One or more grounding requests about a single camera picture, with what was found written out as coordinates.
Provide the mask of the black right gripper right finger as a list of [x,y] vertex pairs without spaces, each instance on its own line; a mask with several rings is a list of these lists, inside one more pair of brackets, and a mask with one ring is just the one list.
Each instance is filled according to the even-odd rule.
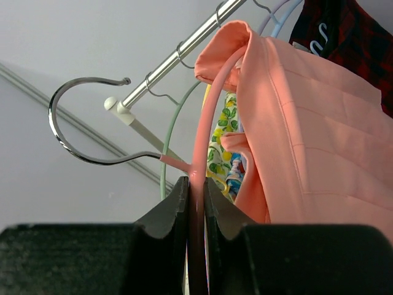
[[391,294],[392,245],[370,226],[257,224],[204,183],[211,294]]

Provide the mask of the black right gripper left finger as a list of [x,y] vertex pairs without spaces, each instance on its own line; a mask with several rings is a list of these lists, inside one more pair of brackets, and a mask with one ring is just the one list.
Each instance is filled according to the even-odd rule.
[[189,179],[132,223],[18,224],[1,233],[2,294],[182,294]]

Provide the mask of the pink skirt hanger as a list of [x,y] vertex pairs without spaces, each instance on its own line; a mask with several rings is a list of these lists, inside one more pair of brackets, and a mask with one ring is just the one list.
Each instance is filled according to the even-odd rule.
[[52,96],[49,103],[48,117],[49,125],[53,135],[58,142],[74,157],[92,163],[95,165],[116,165],[131,160],[136,160],[140,157],[150,157],[158,159],[162,163],[177,168],[189,176],[191,199],[189,201],[189,237],[187,238],[187,262],[189,275],[189,292],[190,294],[208,294],[208,276],[206,270],[206,255],[205,255],[205,241],[204,241],[204,182],[206,177],[206,158],[209,145],[209,136],[211,132],[212,120],[216,110],[217,101],[221,90],[224,87],[231,70],[242,59],[246,53],[247,47],[244,45],[236,50],[221,67],[219,73],[214,78],[211,84],[211,90],[202,107],[201,116],[198,123],[198,128],[195,137],[193,148],[192,163],[188,164],[181,160],[177,160],[168,155],[158,154],[156,152],[139,152],[115,160],[104,160],[90,157],[86,154],[81,154],[78,150],[66,140],[62,134],[57,118],[56,108],[61,96],[69,89],[88,83],[106,84],[111,86],[123,86],[130,83],[129,78],[124,78],[120,81],[110,80],[100,77],[83,77],[71,80],[63,84]]

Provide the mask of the pink pleated skirt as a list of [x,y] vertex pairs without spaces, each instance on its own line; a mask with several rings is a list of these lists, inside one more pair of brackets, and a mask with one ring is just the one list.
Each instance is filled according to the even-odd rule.
[[197,79],[235,92],[243,131],[221,138],[246,159],[235,205],[258,223],[364,224],[392,238],[392,119],[381,92],[331,61],[246,22],[221,27]]

